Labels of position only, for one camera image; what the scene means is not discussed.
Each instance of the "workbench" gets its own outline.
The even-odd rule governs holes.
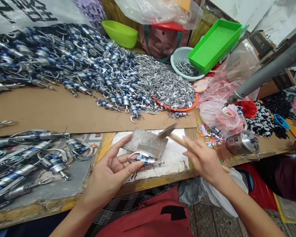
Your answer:
[[[195,111],[194,114],[197,123],[199,125],[202,125],[203,122],[201,121],[198,115],[198,111]],[[272,136],[270,139],[258,138],[260,143],[259,154],[261,158],[285,152],[293,152],[293,142],[295,138],[290,133],[290,131],[288,131],[287,133],[289,135],[289,139],[287,140],[278,139],[275,136]],[[199,134],[200,131],[198,127],[185,129],[185,135],[191,138],[192,140],[199,139]],[[95,154],[94,165],[103,157],[103,155],[111,147],[114,135],[115,133],[103,133],[101,144]],[[227,167],[232,167],[246,162],[249,161],[243,159],[241,156],[233,156],[224,160],[224,165]],[[189,162],[189,167],[186,167],[186,169],[182,172],[170,173],[159,177],[152,177],[125,183],[116,195],[122,196],[134,192],[140,192],[150,188],[158,187],[160,185],[177,182],[198,175],[199,174],[197,173],[197,171],[193,169],[191,162]],[[41,200],[39,202],[35,202],[33,204],[23,206],[17,209],[0,210],[0,229],[19,223],[39,219],[42,217],[54,215],[60,212],[68,211],[74,207],[80,195],[81,194],[62,199]]]

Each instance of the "cardboard sheet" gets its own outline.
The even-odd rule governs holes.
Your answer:
[[[133,131],[136,127],[143,130],[165,129],[177,123],[177,128],[197,127],[196,109],[189,111],[190,116],[174,120],[168,113],[158,115],[142,113],[145,117],[130,120],[131,114],[105,110],[98,107],[91,96],[79,93],[73,97],[62,85],[58,91],[41,88],[21,88],[0,95],[0,121],[14,120],[13,126],[1,127],[0,136],[12,135],[31,129],[69,133],[102,133]]]

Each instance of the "red cloth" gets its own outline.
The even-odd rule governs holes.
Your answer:
[[[296,159],[283,158],[275,171],[275,181],[283,197],[296,202]]]
[[[190,232],[190,221],[186,208],[183,207],[186,218],[181,220],[171,220],[174,218],[173,213],[162,214],[162,212],[167,212],[165,209],[173,207],[183,207],[179,203],[177,187],[144,201],[136,211],[116,219],[101,229],[96,236],[193,237]]]

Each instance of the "orange tray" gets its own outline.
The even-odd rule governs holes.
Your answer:
[[[198,98],[197,98],[197,93],[195,93],[195,102],[194,102],[194,104],[192,105],[191,108],[187,108],[187,109],[177,109],[177,110],[174,110],[174,108],[170,108],[170,107],[167,106],[167,105],[163,105],[163,107],[165,107],[165,108],[167,108],[167,109],[169,109],[169,110],[173,110],[173,111],[175,111],[175,112],[177,112],[177,111],[179,111],[179,112],[185,112],[185,111],[189,111],[189,110],[193,109],[193,108],[196,106],[197,99],[198,99]]]

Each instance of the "red plastic stool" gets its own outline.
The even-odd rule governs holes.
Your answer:
[[[245,174],[249,187],[249,195],[263,209],[277,211],[273,192],[263,181],[257,170],[250,163],[234,167],[238,172]]]

